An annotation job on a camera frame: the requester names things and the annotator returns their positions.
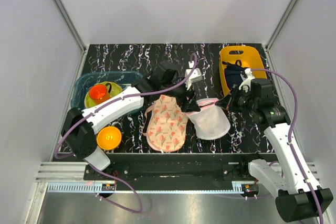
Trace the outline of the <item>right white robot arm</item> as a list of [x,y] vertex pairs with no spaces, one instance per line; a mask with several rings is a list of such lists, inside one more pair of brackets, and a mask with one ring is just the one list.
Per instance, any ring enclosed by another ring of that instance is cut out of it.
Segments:
[[249,86],[234,85],[231,92],[216,102],[224,110],[248,113],[264,128],[275,150],[283,175],[276,173],[262,158],[247,160],[238,167],[244,180],[257,179],[275,199],[277,211],[285,222],[323,218],[333,201],[330,189],[322,188],[308,167],[295,137],[290,133],[292,121],[277,104],[268,79],[253,79]]

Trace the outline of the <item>white mesh laundry bag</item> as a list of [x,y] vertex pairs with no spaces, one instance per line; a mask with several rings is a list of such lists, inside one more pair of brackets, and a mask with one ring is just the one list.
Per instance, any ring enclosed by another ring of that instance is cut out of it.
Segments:
[[194,124],[196,136],[201,140],[215,140],[230,130],[230,121],[223,109],[216,105],[218,98],[200,99],[199,112],[188,112],[186,116]]

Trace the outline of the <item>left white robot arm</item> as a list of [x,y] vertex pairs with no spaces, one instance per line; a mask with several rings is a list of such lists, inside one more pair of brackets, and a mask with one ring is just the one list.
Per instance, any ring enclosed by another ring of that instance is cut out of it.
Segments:
[[99,178],[109,179],[113,175],[113,167],[98,146],[96,135],[112,121],[157,100],[162,94],[175,98],[182,112],[199,111],[195,93],[188,84],[197,68],[197,60],[190,60],[189,66],[187,76],[179,79],[176,66],[163,62],[115,97],[85,110],[70,109],[62,127],[61,141],[67,143],[76,158],[94,168]]

